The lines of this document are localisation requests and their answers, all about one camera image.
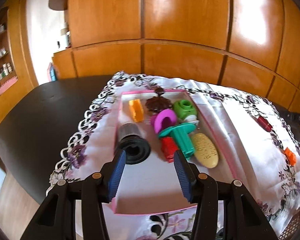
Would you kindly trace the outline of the gold oval embossed case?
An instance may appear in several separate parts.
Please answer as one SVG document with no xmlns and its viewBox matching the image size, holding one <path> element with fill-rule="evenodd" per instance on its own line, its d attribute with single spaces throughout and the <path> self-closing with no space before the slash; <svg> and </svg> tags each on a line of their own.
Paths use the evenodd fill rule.
<svg viewBox="0 0 300 240">
<path fill-rule="evenodd" d="M 218 165 L 218 151 L 212 141 L 203 133 L 191 136 L 194 145 L 194 156 L 206 168 L 214 168 Z"/>
</svg>

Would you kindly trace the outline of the orange holed cube block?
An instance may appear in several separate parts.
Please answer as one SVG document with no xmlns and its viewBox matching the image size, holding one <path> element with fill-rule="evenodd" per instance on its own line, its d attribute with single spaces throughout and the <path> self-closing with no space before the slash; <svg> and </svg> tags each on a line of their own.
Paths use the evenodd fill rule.
<svg viewBox="0 0 300 240">
<path fill-rule="evenodd" d="M 293 151 L 291 151 L 288 147 L 284 149 L 284 155 L 286 156 L 286 158 L 289 161 L 289 164 L 291 166 L 295 166 L 296 165 L 296 155 Z"/>
</svg>

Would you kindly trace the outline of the red plastic block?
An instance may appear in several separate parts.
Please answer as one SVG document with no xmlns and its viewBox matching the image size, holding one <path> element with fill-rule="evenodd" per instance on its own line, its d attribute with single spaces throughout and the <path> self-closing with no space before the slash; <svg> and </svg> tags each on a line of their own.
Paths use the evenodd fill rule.
<svg viewBox="0 0 300 240">
<path fill-rule="evenodd" d="M 172 163 L 174 159 L 174 153 L 179 150 L 178 145 L 175 143 L 172 137 L 164 137 L 160 139 L 161 151 L 167 162 Z"/>
</svg>

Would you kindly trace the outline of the teal plastic funnel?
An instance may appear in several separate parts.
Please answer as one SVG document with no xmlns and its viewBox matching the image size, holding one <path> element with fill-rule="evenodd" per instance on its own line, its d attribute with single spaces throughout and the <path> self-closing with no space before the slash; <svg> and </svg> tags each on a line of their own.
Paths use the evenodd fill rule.
<svg viewBox="0 0 300 240">
<path fill-rule="evenodd" d="M 194 132 L 196 125 L 192 123 L 182 123 L 179 125 L 168 127 L 162 130 L 159 138 L 172 137 L 176 145 L 179 147 L 186 159 L 190 159 L 195 152 L 194 145 L 189 134 Z"/>
</svg>

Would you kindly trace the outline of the clear cup with dark filter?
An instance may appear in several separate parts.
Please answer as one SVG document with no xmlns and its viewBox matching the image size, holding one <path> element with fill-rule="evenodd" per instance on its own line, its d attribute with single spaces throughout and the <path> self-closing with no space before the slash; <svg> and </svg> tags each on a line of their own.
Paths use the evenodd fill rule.
<svg viewBox="0 0 300 240">
<path fill-rule="evenodd" d="M 126 123 L 117 130 L 116 151 L 123 150 L 126 153 L 126 164 L 135 165 L 145 161 L 150 153 L 151 146 L 143 138 L 136 124 Z"/>
</svg>

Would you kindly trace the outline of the magenta plastic funnel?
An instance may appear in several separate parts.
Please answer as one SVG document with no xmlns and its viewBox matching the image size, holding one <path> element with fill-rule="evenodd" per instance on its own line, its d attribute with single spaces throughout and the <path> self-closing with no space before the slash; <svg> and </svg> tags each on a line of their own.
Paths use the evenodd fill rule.
<svg viewBox="0 0 300 240">
<path fill-rule="evenodd" d="M 155 134 L 159 134 L 162 130 L 176 125 L 177 121 L 178 118 L 175 112 L 171 109 L 165 109 L 150 118 Z"/>
</svg>

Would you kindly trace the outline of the orange yellow toy block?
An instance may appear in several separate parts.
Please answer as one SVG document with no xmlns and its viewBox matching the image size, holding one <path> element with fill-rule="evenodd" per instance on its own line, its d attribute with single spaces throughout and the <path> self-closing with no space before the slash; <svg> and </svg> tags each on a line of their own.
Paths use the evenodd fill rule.
<svg viewBox="0 0 300 240">
<path fill-rule="evenodd" d="M 143 122 L 144 111 L 140 99 L 129 100 L 129 110 L 135 122 Z"/>
</svg>

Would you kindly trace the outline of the dark brown carved lid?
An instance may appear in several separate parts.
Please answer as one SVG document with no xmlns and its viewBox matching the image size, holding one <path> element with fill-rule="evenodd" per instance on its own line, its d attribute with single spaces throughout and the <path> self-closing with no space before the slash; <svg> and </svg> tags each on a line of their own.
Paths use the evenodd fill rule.
<svg viewBox="0 0 300 240">
<path fill-rule="evenodd" d="M 147 114 L 149 116 L 159 114 L 163 110 L 172 108 L 171 100 L 163 97 L 163 94 L 165 93 L 163 88 L 157 87 L 154 90 L 154 92 L 155 92 L 156 96 L 153 96 L 152 98 L 147 99 L 146 103 L 145 103 L 145 106 L 147 108 Z"/>
</svg>

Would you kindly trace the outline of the white floral embroidered tablecloth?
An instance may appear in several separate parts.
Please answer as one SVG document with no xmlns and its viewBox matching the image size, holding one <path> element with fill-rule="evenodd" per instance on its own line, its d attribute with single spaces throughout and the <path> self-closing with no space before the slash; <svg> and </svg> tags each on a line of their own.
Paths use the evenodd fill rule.
<svg viewBox="0 0 300 240">
<path fill-rule="evenodd" d="M 61 159 L 50 176 L 59 180 L 85 179 L 111 161 L 117 130 L 133 122 L 129 100 L 145 103 L 157 87 L 202 94 L 217 103 L 216 113 L 234 148 L 227 159 L 235 165 L 237 178 L 250 191 L 279 239 L 289 239 L 300 211 L 300 145 L 290 126 L 267 99 L 233 88 L 194 80 L 168 79 L 144 74 L 118 72 L 93 100 L 78 124 Z M 258 123 L 261 115 L 272 125 L 271 132 Z M 291 166 L 284 155 L 289 148 L 296 155 Z M 115 199 L 104 206 L 111 239 L 189 239 L 196 207 L 152 215 L 122 215 L 115 212 Z"/>
</svg>

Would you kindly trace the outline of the red cylindrical tube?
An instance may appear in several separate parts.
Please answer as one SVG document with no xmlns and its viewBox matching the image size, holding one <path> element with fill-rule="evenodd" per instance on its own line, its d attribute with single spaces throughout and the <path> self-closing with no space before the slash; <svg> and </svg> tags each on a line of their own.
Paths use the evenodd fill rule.
<svg viewBox="0 0 300 240">
<path fill-rule="evenodd" d="M 261 115 L 258 116 L 257 123 L 267 132 L 271 132 L 271 130 L 273 129 L 269 121 Z"/>
</svg>

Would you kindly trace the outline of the pink white storage box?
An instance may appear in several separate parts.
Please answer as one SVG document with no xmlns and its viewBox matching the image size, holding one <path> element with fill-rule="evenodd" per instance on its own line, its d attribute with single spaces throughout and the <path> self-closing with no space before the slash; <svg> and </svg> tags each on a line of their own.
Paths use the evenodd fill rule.
<svg viewBox="0 0 300 240">
<path fill-rule="evenodd" d="M 207 173 L 217 181 L 226 183 L 237 178 L 232 157 L 233 147 L 227 131 L 216 113 L 217 103 L 202 94 L 189 94 L 185 90 L 169 90 L 164 95 L 175 102 L 191 101 L 198 111 L 197 132 L 204 133 L 218 151 L 219 162 L 214 168 L 206 168 L 195 157 L 190 159 L 200 172 Z M 143 122 L 137 124 L 141 135 L 150 146 L 149 157 L 139 164 L 126 165 L 115 197 L 115 212 L 122 215 L 152 215 L 191 208 L 183 197 L 173 163 L 168 163 L 161 151 L 161 143 L 150 123 L 150 114 L 145 113 Z"/>
</svg>

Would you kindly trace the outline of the wooden wall shelf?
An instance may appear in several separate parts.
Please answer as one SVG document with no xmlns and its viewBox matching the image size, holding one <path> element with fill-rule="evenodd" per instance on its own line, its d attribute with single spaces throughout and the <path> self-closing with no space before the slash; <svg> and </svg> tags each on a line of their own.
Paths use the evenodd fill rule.
<svg viewBox="0 0 300 240">
<path fill-rule="evenodd" d="M 8 36 L 8 7 L 0 10 L 0 96 L 18 81 L 10 38 Z"/>
</svg>

